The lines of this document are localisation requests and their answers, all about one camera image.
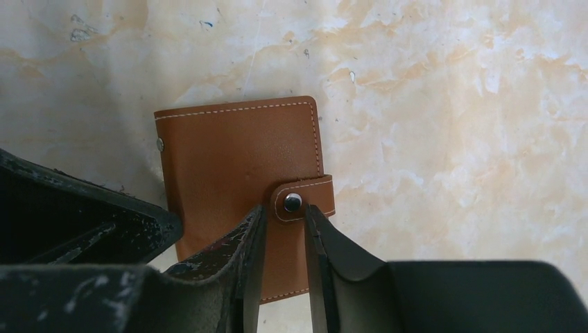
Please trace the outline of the brown leather card holder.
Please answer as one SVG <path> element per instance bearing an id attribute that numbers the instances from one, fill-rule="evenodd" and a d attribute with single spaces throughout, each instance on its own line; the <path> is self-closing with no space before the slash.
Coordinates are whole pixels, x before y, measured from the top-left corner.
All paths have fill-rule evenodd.
<path id="1" fill-rule="evenodd" d="M 306 207 L 325 216 L 336 211 L 315 99 L 202 105 L 154 117 L 168 209 L 183 223 L 178 259 L 212 244 L 261 205 L 268 220 L 261 302 L 307 293 Z"/>

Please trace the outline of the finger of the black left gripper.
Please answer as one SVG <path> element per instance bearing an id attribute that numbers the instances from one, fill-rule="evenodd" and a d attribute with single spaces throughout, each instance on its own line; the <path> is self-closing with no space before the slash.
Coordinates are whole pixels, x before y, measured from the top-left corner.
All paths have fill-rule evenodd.
<path id="1" fill-rule="evenodd" d="M 183 234 L 164 208 L 1 151 L 1 264 L 146 264 Z"/>

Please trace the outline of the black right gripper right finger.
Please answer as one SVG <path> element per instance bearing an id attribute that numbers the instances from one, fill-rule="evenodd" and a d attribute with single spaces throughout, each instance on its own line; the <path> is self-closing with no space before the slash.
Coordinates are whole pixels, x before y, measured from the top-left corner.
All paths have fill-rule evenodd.
<path id="1" fill-rule="evenodd" d="M 391 261 L 305 212 L 314 332 L 586 332 L 569 279 L 541 261 Z"/>

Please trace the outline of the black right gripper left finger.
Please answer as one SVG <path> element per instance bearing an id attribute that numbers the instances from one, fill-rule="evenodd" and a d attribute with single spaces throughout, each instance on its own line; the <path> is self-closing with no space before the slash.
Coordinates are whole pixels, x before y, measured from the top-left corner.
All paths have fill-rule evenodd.
<path id="1" fill-rule="evenodd" d="M 145 264 L 1 267 L 2 332 L 256 332 L 267 217 L 166 271 Z"/>

